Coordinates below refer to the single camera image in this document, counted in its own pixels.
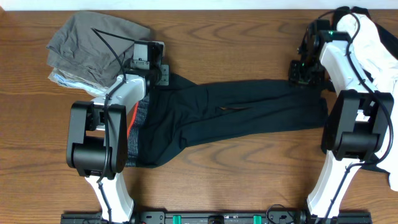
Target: white fabric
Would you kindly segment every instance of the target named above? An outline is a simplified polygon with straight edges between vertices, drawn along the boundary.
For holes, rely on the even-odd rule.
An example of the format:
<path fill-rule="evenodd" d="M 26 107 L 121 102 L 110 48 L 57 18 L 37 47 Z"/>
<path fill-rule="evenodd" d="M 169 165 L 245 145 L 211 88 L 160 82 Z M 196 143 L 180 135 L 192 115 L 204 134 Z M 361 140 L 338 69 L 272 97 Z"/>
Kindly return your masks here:
<path fill-rule="evenodd" d="M 354 53 L 362 68 L 374 78 L 373 84 L 381 92 L 393 95 L 395 105 L 392 109 L 391 120 L 395 135 L 398 134 L 398 60 L 381 43 L 377 27 L 365 15 L 355 14 L 361 24 L 361 29 L 354 39 Z M 353 36 L 357 24 L 355 18 L 348 14 L 337 23 L 338 31 L 348 32 Z M 387 130 L 381 150 L 376 153 L 381 157 L 387 149 L 389 131 Z M 398 138 L 395 138 L 389 156 L 377 166 L 390 173 L 389 182 L 392 190 L 398 191 Z"/>

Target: red stripe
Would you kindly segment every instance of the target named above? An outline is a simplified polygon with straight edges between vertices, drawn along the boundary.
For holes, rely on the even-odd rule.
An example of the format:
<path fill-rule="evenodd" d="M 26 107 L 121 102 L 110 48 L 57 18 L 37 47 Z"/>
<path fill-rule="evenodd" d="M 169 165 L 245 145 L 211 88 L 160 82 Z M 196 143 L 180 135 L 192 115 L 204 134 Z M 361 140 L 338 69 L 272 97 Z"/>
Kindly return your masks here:
<path fill-rule="evenodd" d="M 136 120 L 138 104 L 139 104 L 139 101 L 136 103 L 136 105 L 135 105 L 135 107 L 134 107 L 134 112 L 133 112 L 133 114 L 132 114 L 131 123 L 130 123 L 129 129 L 127 130 L 127 138 L 128 138 L 129 135 L 130 135 L 130 129 L 131 129 L 131 127 L 132 127 L 132 124 L 134 124 L 134 121 Z"/>

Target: gray cloth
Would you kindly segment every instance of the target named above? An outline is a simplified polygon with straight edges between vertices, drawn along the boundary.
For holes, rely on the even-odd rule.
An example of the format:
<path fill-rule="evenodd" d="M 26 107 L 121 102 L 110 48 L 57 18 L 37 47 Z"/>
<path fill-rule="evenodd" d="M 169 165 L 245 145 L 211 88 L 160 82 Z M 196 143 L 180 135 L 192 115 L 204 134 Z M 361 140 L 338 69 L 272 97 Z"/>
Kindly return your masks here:
<path fill-rule="evenodd" d="M 88 82 L 110 87 L 120 70 L 112 52 L 91 30 L 96 28 L 111 34 L 141 40 L 150 39 L 150 30 L 133 22 L 97 12 L 78 12 L 58 30 L 47 45 L 47 64 L 72 73 Z M 131 58 L 133 42 L 101 36 L 123 58 Z"/>

